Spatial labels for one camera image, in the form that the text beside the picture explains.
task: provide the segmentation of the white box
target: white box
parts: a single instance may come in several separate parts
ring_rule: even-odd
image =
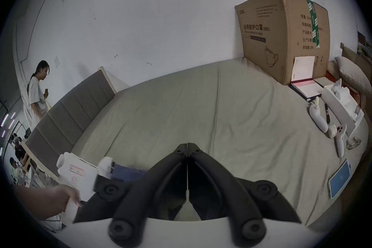
[[[363,119],[364,113],[354,98],[349,94],[350,97],[348,98],[348,110],[354,111],[354,113],[357,115],[356,119],[354,120],[352,115],[349,114],[336,95],[332,92],[331,88],[333,86],[334,84],[324,86],[321,98],[325,103],[328,104],[328,107],[332,110],[341,124],[347,125],[346,135],[350,137],[354,130],[359,126],[360,121]]]

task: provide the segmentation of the hand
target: hand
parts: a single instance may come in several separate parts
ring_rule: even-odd
[[[57,209],[57,214],[66,210],[69,198],[72,198],[75,204],[81,206],[79,191],[76,188],[61,184],[50,188],[50,195]]]

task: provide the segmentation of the gray headboard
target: gray headboard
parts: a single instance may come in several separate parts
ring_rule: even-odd
[[[104,72],[98,70],[50,109],[30,134],[26,146],[58,176],[56,163],[59,155],[71,152],[88,125],[114,95]]]

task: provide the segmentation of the white tissue box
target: white tissue box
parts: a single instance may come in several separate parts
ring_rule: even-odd
[[[350,94],[340,102],[331,90],[333,86],[334,84],[324,86],[321,98],[328,104],[328,107],[332,110],[341,124],[347,125],[346,135],[350,137],[354,130],[359,126],[364,113]]]

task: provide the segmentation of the label sticker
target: label sticker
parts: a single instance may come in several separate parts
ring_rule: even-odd
[[[320,47],[319,45],[319,28],[318,28],[318,19],[317,13],[315,12],[314,3],[310,0],[307,0],[307,5],[309,6],[310,16],[311,16],[311,24],[313,29],[313,42]]]
[[[82,170],[81,168],[75,167],[73,165],[70,166],[70,171],[72,171],[75,174],[78,174],[79,176],[82,176],[82,177],[84,176],[84,170]]]

